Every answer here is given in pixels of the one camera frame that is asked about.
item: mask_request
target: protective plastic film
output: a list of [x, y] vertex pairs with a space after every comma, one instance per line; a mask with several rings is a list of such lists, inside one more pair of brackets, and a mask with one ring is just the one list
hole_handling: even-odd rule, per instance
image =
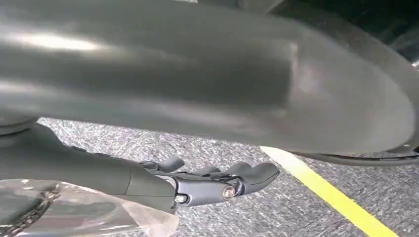
[[96, 190], [60, 181], [13, 179], [0, 181], [0, 227], [32, 205], [46, 187], [56, 186], [61, 197], [20, 235], [78, 237], [141, 230], [151, 237], [173, 234], [175, 215]]

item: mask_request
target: yellow line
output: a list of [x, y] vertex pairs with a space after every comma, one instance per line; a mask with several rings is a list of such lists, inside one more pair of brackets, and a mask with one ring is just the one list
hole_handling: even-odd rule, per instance
[[397, 234], [391, 229], [323, 179], [293, 154], [271, 147], [261, 148], [286, 171], [291, 173], [368, 236], [397, 237]]

